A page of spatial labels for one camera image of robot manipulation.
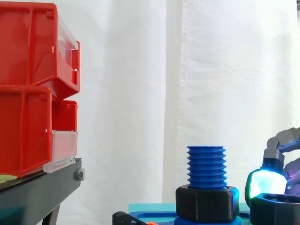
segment white fabric backdrop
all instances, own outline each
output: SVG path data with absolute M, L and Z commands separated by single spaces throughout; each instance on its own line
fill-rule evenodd
M 58 225 L 174 202 L 188 145 L 227 149 L 227 181 L 243 201 L 267 140 L 300 126 L 294 0 L 49 1 L 82 44 L 71 99 L 87 176 Z
M 186 146 L 220 145 L 245 201 L 267 140 L 300 126 L 298 33 L 294 0 L 184 1 L 176 187 L 187 183 Z

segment black hex nut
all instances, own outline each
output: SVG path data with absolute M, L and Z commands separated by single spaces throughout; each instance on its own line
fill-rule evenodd
M 176 190 L 176 212 L 197 223 L 230 223 L 240 213 L 239 191 L 193 189 L 183 185 Z
M 300 198 L 292 195 L 260 194 L 250 199 L 252 225 L 299 225 Z

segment orange object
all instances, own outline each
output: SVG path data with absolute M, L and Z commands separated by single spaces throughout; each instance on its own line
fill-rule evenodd
M 80 44 L 52 3 L 0 1 L 0 85 L 47 86 L 54 99 L 79 92 Z
M 73 163 L 76 131 L 76 102 L 53 102 L 48 87 L 0 86 L 0 174 L 23 177 Z

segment bolt thread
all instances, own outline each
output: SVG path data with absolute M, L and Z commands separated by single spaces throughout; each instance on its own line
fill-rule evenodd
M 223 147 L 192 146 L 188 147 L 189 188 L 225 189 L 226 166 Z

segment red storage bin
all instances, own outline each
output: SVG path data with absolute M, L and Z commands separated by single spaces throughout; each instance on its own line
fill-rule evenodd
M 0 85 L 43 85 L 55 99 L 79 92 L 80 44 L 52 3 L 0 1 Z
M 48 87 L 0 86 L 0 175 L 51 173 L 75 162 L 77 103 Z

